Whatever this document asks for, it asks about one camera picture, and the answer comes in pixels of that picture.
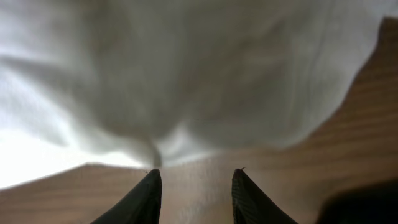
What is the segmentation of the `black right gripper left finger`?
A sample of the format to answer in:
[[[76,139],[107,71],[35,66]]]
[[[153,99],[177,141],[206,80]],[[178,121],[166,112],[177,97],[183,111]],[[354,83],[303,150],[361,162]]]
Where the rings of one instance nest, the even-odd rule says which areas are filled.
[[[162,203],[160,170],[151,170],[115,206],[91,224],[158,224]]]

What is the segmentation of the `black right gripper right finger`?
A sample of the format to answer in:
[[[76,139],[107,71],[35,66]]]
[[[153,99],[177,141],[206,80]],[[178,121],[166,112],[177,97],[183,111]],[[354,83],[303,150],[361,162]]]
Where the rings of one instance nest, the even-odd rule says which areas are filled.
[[[231,188],[234,224],[297,224],[243,171],[236,169]]]

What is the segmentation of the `white t-shirt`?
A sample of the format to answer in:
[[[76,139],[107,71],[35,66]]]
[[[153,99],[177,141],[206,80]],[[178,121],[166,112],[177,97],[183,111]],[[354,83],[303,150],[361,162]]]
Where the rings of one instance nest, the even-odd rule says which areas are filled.
[[[1,187],[296,144],[391,0],[1,0]]]

